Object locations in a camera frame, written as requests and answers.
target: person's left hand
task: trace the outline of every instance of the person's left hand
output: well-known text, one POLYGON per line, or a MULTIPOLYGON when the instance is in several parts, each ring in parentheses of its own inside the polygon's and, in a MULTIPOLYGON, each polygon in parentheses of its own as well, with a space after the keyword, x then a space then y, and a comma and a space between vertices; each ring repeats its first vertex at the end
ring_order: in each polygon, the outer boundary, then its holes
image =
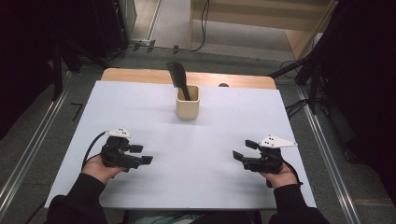
POLYGON ((82 169, 82 173, 91 175, 102 183, 107 184, 110 178, 113 178, 123 170, 125 170, 123 167, 106 167, 102 163, 102 157, 97 155, 87 161, 82 169))

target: person's right hand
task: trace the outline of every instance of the person's right hand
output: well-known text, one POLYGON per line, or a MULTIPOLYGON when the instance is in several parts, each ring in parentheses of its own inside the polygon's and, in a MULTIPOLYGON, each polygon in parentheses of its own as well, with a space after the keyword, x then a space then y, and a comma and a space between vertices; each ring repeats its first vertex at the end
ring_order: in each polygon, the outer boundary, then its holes
POLYGON ((277 189, 286 185, 297 184, 297 179, 294 173, 289 169, 289 167, 282 163, 281 170, 278 174, 270 174, 270 173, 260 173, 260 175, 264 176, 268 179, 273 188, 277 189))

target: handheld controller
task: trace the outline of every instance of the handheld controller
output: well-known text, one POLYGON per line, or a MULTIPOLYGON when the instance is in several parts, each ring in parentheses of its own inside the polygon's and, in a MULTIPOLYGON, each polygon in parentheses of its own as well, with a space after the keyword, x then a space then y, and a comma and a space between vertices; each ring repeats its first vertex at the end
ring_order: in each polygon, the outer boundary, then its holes
POLYGON ((119 166, 126 168, 124 172, 129 172, 129 169, 137 169, 139 165, 149 165, 152 161, 152 156, 142 156, 141 158, 125 155, 126 151, 132 153, 142 152, 143 146, 140 145, 129 145, 129 141, 126 138, 130 138, 131 134, 124 128, 118 128, 116 130, 106 131, 100 133, 91 143, 90 147, 85 154, 81 170, 87 163, 88 155, 95 144, 95 142, 103 135, 108 135, 106 143, 102 146, 102 150, 99 155, 102 157, 102 162, 106 167, 119 166))
MULTIPOLYGON (((275 136, 267 136, 260 143, 251 140, 245 141, 246 147, 258 149, 260 151, 260 158, 244 157, 241 153, 233 151, 233 158, 241 161, 245 170, 251 172, 263 172, 278 174, 281 171, 283 158, 280 152, 281 147, 295 147, 297 143, 287 141, 275 136)), ((271 188, 271 182, 267 180, 267 187, 271 188)))
POLYGON ((119 166, 127 169, 124 172, 128 172, 130 168, 137 169, 139 165, 151 164, 151 156, 142 156, 141 158, 125 155, 125 151, 132 153, 142 152, 143 146, 140 145, 129 145, 128 139, 124 137, 109 136, 106 143, 102 146, 100 153, 103 164, 107 167, 119 166))

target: white controller part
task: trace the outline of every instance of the white controller part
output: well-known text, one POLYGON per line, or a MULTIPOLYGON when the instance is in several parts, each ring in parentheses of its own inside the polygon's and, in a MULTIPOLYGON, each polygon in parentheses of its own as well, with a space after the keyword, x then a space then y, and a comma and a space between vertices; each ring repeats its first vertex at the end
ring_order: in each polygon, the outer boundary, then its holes
POLYGON ((110 130, 106 132, 106 135, 114 136, 114 137, 126 137, 130 138, 131 134, 128 132, 128 130, 124 128, 118 128, 115 130, 110 130))
POLYGON ((291 142, 280 137, 272 136, 271 134, 260 141, 259 146, 261 147, 297 147, 296 142, 291 142))

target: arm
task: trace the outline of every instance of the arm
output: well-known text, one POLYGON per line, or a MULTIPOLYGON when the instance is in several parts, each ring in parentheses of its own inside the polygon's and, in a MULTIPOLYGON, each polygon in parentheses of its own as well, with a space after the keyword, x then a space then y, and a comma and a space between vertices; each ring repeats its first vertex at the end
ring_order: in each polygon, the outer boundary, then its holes
POLYGON ((317 208, 308 207, 297 179, 289 167, 282 165, 278 174, 260 173, 274 187, 277 213, 269 221, 276 223, 329 223, 317 208))
POLYGON ((123 170, 105 167, 100 156, 91 158, 69 193, 52 199, 45 223, 107 223, 99 196, 108 180, 123 170))

